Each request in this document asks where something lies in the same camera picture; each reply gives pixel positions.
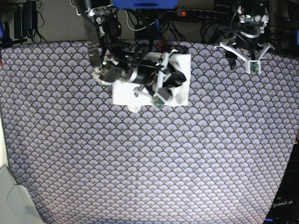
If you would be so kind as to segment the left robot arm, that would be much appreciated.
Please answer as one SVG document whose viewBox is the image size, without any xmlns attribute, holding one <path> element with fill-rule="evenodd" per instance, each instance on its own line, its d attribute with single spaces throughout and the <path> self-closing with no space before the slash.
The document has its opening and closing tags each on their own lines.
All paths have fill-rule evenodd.
<svg viewBox="0 0 299 224">
<path fill-rule="evenodd" d="M 243 60 L 246 73 L 261 73 L 261 60 L 272 44 L 261 41 L 269 22 L 265 0 L 239 0 L 234 8 L 229 28 L 231 38 L 220 42 L 231 69 L 237 58 Z"/>
</svg>

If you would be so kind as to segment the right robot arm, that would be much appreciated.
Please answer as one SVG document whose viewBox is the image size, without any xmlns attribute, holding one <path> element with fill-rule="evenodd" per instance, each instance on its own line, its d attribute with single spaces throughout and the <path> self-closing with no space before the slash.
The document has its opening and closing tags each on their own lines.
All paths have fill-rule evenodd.
<svg viewBox="0 0 299 224">
<path fill-rule="evenodd" d="M 152 91 L 179 87 L 186 81 L 185 75 L 170 64 L 171 52 L 164 52 L 156 62 L 146 59 L 153 49 L 155 36 L 149 21 L 139 11 L 127 9 L 142 21 L 148 41 L 126 52 L 129 44 L 121 39 L 119 7 L 108 0 L 76 0 L 74 4 L 85 23 L 92 74 L 98 82 L 112 85 L 120 80 Z"/>
</svg>

